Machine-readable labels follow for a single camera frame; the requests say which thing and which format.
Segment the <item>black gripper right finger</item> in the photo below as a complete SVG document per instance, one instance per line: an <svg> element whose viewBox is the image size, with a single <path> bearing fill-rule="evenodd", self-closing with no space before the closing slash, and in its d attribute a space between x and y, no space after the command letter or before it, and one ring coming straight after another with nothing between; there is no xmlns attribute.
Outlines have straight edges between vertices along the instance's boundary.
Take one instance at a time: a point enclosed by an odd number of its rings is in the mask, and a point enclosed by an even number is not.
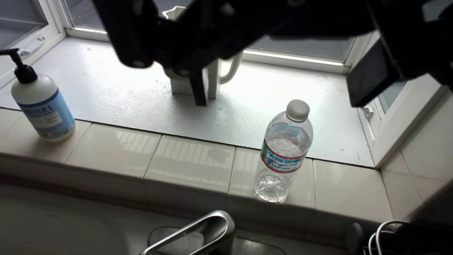
<svg viewBox="0 0 453 255"><path fill-rule="evenodd" d="M395 83L429 74L453 88L453 9L375 9L379 40L347 76L350 104L362 108Z"/></svg>

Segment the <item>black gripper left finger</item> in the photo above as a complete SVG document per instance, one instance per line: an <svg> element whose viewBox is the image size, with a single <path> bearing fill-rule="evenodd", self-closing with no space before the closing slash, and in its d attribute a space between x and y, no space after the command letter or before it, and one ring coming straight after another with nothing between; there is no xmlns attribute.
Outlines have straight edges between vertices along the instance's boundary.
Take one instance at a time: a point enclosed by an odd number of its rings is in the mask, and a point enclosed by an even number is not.
<svg viewBox="0 0 453 255"><path fill-rule="evenodd" d="M92 0L119 61L130 68L154 63L151 33L158 13L153 0Z"/></svg>

